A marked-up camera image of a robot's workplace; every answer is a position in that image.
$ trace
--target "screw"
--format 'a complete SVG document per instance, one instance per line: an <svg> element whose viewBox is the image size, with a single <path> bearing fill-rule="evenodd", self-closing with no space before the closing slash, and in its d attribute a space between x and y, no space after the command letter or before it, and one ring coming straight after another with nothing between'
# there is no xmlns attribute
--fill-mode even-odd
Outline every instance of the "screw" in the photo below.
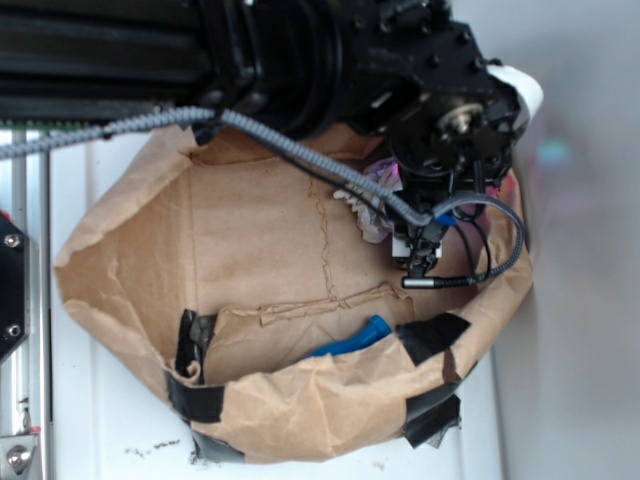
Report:
<svg viewBox="0 0 640 480"><path fill-rule="evenodd" d="M471 70L474 72L479 72L484 68L484 59L482 57L476 57L473 62L471 62Z"/></svg>
<svg viewBox="0 0 640 480"><path fill-rule="evenodd" d="M381 33L391 33L391 23L388 20L382 20L378 25L378 30Z"/></svg>
<svg viewBox="0 0 640 480"><path fill-rule="evenodd" d="M16 445L7 453L7 463L14 470L26 467L31 461L31 452L22 445Z"/></svg>
<svg viewBox="0 0 640 480"><path fill-rule="evenodd" d="M353 20L351 20L351 28L356 32L361 32L366 26L367 22L360 15L354 16Z"/></svg>
<svg viewBox="0 0 640 480"><path fill-rule="evenodd" d="M429 35L431 35L431 27L427 22L422 22L420 24L420 34L423 37L428 37Z"/></svg>
<svg viewBox="0 0 640 480"><path fill-rule="evenodd" d="M471 41L471 35L469 35L469 32L466 32L466 31L462 32L460 35L458 35L458 41L462 45L466 45Z"/></svg>
<svg viewBox="0 0 640 480"><path fill-rule="evenodd" d="M9 328L7 328L7 332L12 337L17 337L18 335L20 335L21 330L18 325L11 325Z"/></svg>
<svg viewBox="0 0 640 480"><path fill-rule="evenodd" d="M9 248L20 248L22 240L20 239L20 235L12 233L4 237L4 244Z"/></svg>
<svg viewBox="0 0 640 480"><path fill-rule="evenodd" d="M442 58L437 53L431 55L427 60L427 63L431 68L438 68L442 63Z"/></svg>

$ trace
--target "black metal bracket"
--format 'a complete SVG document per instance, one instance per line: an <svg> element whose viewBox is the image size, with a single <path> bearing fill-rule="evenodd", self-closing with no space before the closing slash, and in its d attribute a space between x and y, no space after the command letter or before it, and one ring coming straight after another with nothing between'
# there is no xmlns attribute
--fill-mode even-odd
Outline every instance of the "black metal bracket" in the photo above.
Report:
<svg viewBox="0 0 640 480"><path fill-rule="evenodd" d="M27 337L27 238L0 216L0 363Z"/></svg>

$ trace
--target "blue object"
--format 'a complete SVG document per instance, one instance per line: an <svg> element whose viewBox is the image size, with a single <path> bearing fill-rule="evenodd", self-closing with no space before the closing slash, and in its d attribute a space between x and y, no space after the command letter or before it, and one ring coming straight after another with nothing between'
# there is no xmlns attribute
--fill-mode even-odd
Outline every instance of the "blue object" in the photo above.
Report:
<svg viewBox="0 0 640 480"><path fill-rule="evenodd" d="M369 320L366 327L356 333L353 337L342 340L341 342L330 343L324 347L320 347L314 352L307 355L309 357L322 357L323 355L340 355L343 353L355 352L367 348L378 340L391 333L391 327L380 315L374 315Z"/></svg>
<svg viewBox="0 0 640 480"><path fill-rule="evenodd" d="M445 227L453 227L456 224L456 219L445 213L436 218L436 223L444 225Z"/></svg>

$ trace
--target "cable connector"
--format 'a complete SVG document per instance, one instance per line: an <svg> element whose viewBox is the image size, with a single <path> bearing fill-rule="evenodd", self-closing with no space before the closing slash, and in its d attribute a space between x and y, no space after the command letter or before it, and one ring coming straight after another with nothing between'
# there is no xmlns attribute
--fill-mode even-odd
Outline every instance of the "cable connector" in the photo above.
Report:
<svg viewBox="0 0 640 480"><path fill-rule="evenodd" d="M468 287L474 285L476 280L472 277L423 277L423 278L411 278L404 277L402 279L402 288L407 290L416 289L428 289L438 290L440 288L452 288L452 287Z"/></svg>

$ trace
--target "robotic arm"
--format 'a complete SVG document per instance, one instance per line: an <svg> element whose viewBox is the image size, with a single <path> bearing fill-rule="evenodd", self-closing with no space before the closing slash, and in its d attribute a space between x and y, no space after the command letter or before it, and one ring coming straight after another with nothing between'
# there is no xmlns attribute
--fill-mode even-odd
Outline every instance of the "robotic arm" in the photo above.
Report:
<svg viewBox="0 0 640 480"><path fill-rule="evenodd" d="M341 121L385 138L398 195L420 213L498 186L511 166L526 125L492 63L447 0L0 0L4 126L182 105L233 109L296 139ZM216 131L193 128L199 143ZM448 226L386 213L406 247L405 287L431 286Z"/></svg>

